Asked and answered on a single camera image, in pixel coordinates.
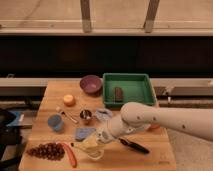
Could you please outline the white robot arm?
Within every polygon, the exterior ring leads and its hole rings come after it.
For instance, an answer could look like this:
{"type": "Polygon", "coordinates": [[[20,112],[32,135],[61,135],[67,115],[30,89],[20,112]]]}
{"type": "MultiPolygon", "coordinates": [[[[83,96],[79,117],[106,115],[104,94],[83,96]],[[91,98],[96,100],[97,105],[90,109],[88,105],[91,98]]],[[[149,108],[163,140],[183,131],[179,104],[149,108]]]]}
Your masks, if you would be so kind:
{"type": "Polygon", "coordinates": [[[153,107],[137,102],[124,104],[120,114],[102,123],[92,136],[97,142],[107,144],[139,132],[145,124],[158,124],[213,141],[213,109],[153,107]]]}

